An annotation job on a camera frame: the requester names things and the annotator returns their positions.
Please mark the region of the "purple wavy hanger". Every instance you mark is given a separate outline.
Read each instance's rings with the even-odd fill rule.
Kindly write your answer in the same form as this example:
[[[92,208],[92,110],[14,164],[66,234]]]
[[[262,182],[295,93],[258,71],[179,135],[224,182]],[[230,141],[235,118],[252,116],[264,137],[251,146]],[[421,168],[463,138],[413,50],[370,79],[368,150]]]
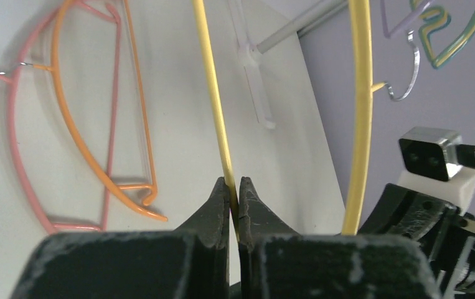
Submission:
[[[382,20],[382,31],[383,36],[386,39],[394,38],[398,33],[404,31],[416,18],[420,17],[421,14],[427,10],[434,0],[424,0],[417,5],[414,10],[407,14],[402,20],[400,20],[394,27],[389,28],[387,20],[387,10],[386,3],[384,0],[380,0],[380,15]]]

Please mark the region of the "yellow wavy hanger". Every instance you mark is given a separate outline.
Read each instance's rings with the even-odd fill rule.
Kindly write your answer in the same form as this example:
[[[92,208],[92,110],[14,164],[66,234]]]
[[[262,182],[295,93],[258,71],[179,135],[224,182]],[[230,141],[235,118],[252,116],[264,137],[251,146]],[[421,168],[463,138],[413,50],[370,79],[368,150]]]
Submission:
[[[451,16],[443,6],[430,4],[419,16],[423,24],[418,30],[418,35],[423,45],[426,58],[429,63],[436,59],[433,52],[430,37],[433,33],[447,27],[451,22]]]

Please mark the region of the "yellow plain hanger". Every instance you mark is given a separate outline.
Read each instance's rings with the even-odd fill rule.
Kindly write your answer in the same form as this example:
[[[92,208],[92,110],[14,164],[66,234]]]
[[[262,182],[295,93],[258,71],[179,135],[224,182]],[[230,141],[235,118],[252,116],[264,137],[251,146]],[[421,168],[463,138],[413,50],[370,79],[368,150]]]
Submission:
[[[239,202],[205,6],[203,1],[193,1],[192,5],[211,101],[223,178],[230,191],[230,212],[235,235],[239,236]],[[341,233],[343,235],[356,235],[359,230],[369,171],[373,94],[383,88],[384,84],[373,82],[370,4],[368,1],[349,1],[348,7],[354,47],[355,127],[349,192]]]

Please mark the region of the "orange plain hanger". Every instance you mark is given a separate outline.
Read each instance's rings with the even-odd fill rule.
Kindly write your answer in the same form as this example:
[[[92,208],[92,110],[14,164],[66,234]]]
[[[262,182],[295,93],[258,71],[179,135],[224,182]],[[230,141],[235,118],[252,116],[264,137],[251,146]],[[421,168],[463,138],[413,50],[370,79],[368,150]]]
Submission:
[[[105,187],[111,192],[107,225],[126,216],[165,221],[153,208],[158,185],[129,3],[86,1],[105,13],[109,2],[121,17],[116,135],[107,175],[116,27],[73,2],[48,14],[19,54],[19,61],[56,68],[21,68],[15,124],[29,181],[52,222],[99,224]]]

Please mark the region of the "green wavy hanger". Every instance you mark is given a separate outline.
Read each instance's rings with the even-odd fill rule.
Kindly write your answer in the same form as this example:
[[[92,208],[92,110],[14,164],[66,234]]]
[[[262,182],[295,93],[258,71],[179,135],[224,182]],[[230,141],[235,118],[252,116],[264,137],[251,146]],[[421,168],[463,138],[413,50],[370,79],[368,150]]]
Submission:
[[[432,63],[429,63],[431,65],[431,67],[433,69],[440,69],[444,65],[446,65],[447,62],[449,62],[455,55],[457,55],[458,52],[460,52],[467,45],[467,43],[473,38],[474,34],[475,34],[475,5],[474,5],[474,10],[471,14],[471,17],[467,21],[464,29],[455,38],[453,38],[453,40],[448,45],[446,45],[443,48],[443,50],[441,50],[439,52],[434,51],[433,44],[432,44],[431,37],[430,37],[433,52],[434,52],[434,54],[437,55],[435,61],[432,62]]]

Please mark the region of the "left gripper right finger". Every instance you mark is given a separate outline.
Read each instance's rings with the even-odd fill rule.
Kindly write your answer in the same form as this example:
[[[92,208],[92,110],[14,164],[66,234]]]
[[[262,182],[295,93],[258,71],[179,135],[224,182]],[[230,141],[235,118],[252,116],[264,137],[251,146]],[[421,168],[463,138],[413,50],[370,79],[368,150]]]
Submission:
[[[417,244],[397,235],[303,235],[239,187],[240,298],[440,298]]]

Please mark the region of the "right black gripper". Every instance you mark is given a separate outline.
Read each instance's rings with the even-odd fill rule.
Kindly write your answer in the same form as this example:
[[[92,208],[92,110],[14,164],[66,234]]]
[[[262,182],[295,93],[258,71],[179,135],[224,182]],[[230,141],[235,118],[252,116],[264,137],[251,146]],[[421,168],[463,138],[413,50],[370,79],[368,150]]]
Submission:
[[[387,184],[359,229],[391,234],[419,245],[442,293],[475,298],[475,217],[437,197]]]

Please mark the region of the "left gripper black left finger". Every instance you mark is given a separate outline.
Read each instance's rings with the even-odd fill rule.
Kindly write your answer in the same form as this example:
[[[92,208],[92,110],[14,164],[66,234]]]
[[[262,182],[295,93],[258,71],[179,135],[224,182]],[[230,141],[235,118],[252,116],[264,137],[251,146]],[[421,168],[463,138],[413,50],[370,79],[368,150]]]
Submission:
[[[178,228],[50,235],[12,298],[228,298],[230,191],[218,178]]]

